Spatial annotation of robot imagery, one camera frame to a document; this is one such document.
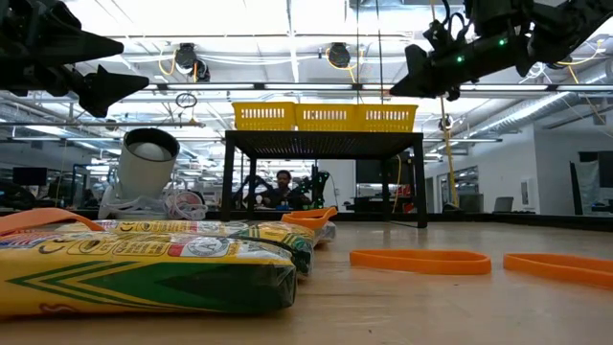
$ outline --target desk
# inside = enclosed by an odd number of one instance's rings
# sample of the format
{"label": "desk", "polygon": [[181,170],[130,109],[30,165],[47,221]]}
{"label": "desk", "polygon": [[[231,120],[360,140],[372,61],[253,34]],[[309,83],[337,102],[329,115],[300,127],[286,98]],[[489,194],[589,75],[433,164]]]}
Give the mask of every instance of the desk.
{"label": "desk", "polygon": [[[381,162],[383,186],[382,213],[390,218],[390,190],[385,160],[413,148],[415,163],[418,227],[427,226],[425,203],[425,178],[423,172],[423,134],[385,132],[334,132],[334,131],[284,131],[284,130],[227,130],[226,155],[221,195],[221,220],[228,221],[232,212],[232,176],[235,150],[239,149],[250,159],[249,174],[256,174],[258,159],[376,159]],[[249,183],[249,195],[255,192],[255,184]],[[247,217],[254,212],[254,200],[247,204]]]}

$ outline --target plastic basket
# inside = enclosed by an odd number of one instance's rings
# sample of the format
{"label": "plastic basket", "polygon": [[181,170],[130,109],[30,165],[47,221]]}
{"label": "plastic basket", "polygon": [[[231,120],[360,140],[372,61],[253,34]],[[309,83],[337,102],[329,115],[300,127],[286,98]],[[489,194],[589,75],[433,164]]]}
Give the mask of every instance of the plastic basket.
{"label": "plastic basket", "polygon": [[360,104],[357,117],[360,130],[375,132],[412,132],[416,105]]}
{"label": "plastic basket", "polygon": [[296,104],[299,130],[360,130],[353,104]]}
{"label": "plastic basket", "polygon": [[240,130],[293,130],[295,105],[292,102],[232,103]]}

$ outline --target wall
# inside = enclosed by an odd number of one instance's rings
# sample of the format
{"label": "wall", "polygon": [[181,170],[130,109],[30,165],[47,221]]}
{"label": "wall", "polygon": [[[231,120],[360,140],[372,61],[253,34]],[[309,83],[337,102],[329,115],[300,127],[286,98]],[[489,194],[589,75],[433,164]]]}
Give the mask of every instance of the wall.
{"label": "wall", "polygon": [[[534,153],[534,127],[524,126],[517,134],[502,135],[502,143],[477,144],[469,156],[456,156],[453,159],[454,170],[477,166],[479,169],[479,191],[484,195],[484,211],[492,212],[494,202],[499,196],[513,196],[513,211],[527,208],[521,204],[521,181],[524,178],[533,180],[533,208],[530,211],[540,212],[538,205],[538,182],[536,179],[536,156]],[[425,176],[435,177],[448,173],[449,167],[443,163],[429,163],[425,167]],[[435,186],[435,204],[438,205],[440,190]]]}
{"label": "wall", "polygon": [[[346,212],[343,203],[348,201],[353,203],[355,196],[355,161],[353,160],[318,160],[319,171],[327,171],[330,173],[330,178],[324,189],[324,206],[336,205],[338,200],[338,210]],[[338,190],[336,199],[334,198],[334,186]]]}
{"label": "wall", "polygon": [[580,151],[611,150],[613,138],[597,129],[576,131],[582,122],[534,133],[541,214],[574,215],[569,162],[578,163]]}
{"label": "wall", "polygon": [[0,146],[0,165],[3,168],[12,166],[44,167],[55,170],[71,172],[74,164],[88,164],[91,162],[91,151],[64,146],[57,143],[42,143],[42,149],[32,149],[30,143],[2,144]]}

